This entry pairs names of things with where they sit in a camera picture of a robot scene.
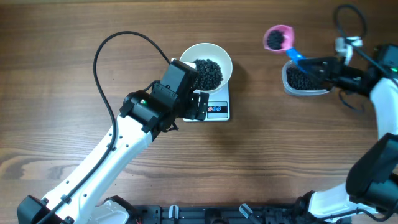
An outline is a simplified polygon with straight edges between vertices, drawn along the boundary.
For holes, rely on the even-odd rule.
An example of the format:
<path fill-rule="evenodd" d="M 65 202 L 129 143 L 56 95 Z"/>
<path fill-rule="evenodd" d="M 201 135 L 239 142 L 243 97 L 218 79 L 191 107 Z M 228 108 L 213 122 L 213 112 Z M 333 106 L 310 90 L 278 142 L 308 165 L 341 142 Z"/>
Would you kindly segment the pink scoop with blue handle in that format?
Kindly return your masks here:
<path fill-rule="evenodd" d="M 285 53 L 299 66 L 299 61 L 305 57 L 294 48 L 294 30 L 287 25 L 276 25 L 267 30 L 263 37 L 263 46 L 265 49 L 274 53 Z"/>

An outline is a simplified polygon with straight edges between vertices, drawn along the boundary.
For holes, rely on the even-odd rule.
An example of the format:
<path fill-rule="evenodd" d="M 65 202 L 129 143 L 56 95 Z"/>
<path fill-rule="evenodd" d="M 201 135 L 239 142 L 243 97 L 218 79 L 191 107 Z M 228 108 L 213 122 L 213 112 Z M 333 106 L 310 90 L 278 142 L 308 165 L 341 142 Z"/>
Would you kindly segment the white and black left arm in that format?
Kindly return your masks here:
<path fill-rule="evenodd" d="M 88 223 L 96 204 L 123 169 L 177 118 L 203 120 L 208 94 L 196 93 L 194 63 L 173 60 L 151 92 L 128 94 L 112 127 L 83 162 L 42 199 L 28 195 L 17 208 L 19 223 Z"/>

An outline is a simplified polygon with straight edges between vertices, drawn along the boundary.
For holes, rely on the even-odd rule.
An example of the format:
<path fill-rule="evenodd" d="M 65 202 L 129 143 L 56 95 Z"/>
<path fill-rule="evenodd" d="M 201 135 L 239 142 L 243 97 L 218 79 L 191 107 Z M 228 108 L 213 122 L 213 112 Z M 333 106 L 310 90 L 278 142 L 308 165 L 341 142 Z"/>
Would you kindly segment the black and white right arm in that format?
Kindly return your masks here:
<path fill-rule="evenodd" d="M 354 164 L 346 182 L 307 194 L 308 223 L 335 223 L 360 213 L 377 222 L 397 213 L 397 46 L 377 47 L 367 71 L 335 57 L 300 60 L 298 65 L 322 84 L 368 97 L 375 109 L 378 141 Z"/>

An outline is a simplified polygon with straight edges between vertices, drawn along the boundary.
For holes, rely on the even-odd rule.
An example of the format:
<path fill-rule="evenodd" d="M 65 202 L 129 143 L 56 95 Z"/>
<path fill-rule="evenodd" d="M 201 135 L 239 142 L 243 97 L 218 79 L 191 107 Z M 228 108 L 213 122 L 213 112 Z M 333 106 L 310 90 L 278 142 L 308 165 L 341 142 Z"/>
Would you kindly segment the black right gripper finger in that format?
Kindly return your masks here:
<path fill-rule="evenodd" d="M 307 75 L 319 89 L 332 90 L 334 87 L 333 74 L 329 71 L 309 70 Z"/>
<path fill-rule="evenodd" d="M 331 73 L 341 69 L 336 57 L 307 58 L 298 61 L 298 66 L 308 73 Z"/>

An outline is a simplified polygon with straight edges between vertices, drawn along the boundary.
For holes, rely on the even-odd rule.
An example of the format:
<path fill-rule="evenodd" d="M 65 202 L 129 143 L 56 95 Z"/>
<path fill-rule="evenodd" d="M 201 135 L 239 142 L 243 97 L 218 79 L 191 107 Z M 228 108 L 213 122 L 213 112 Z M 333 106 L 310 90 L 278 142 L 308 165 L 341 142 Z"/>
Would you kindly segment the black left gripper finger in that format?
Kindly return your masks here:
<path fill-rule="evenodd" d="M 189 96 L 187 110 L 186 110 L 186 118 L 190 120 L 199 120 L 199 102 L 200 95 L 198 93 L 192 93 Z"/>
<path fill-rule="evenodd" d="M 196 120 L 204 121 L 206 119 L 208 100 L 209 100 L 209 94 L 200 92 L 200 101 L 198 104 Z"/>

